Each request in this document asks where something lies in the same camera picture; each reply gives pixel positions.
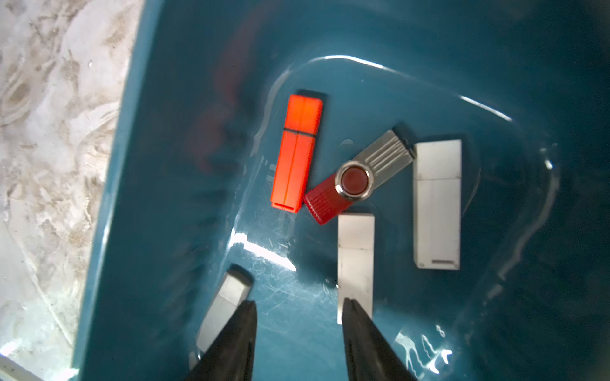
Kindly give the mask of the teal plastic storage box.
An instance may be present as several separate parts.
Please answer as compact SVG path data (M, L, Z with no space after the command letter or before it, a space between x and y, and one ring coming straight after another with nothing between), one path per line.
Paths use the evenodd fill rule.
M77 380L607 380L607 1L147 1Z

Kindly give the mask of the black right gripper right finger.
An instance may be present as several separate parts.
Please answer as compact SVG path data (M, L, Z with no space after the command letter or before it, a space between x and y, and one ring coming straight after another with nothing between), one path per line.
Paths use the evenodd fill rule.
M355 299L344 299L342 330L349 380L416 381Z

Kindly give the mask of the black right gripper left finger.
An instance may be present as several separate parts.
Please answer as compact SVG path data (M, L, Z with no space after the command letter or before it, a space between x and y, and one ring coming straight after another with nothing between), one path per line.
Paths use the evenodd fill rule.
M242 302L185 380L251 381L257 338L257 304Z

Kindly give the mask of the orange red usb flash drive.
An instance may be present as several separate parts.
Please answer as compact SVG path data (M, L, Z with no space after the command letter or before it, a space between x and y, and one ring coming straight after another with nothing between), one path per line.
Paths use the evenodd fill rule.
M271 193L272 207L296 214L303 204L323 102L291 95Z

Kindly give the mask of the red silver swivel usb drive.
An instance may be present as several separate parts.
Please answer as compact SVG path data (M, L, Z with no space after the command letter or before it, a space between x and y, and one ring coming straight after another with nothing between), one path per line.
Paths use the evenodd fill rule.
M369 198L414 161L408 141L388 130L306 193L304 205L319 225L325 225L354 203Z

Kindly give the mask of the white usb flash drive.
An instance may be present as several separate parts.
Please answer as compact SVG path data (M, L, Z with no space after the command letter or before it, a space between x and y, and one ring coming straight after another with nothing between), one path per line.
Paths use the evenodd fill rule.
M415 145L413 164L414 262L420 269L461 265L462 142Z
M212 346L238 306L247 299L254 280L244 268L232 265L222 278L217 293L205 314L196 335L196 352L189 355L189 368L193 370Z
M373 317L374 245L372 214L338 216L338 325L342 325L346 298L357 300Z

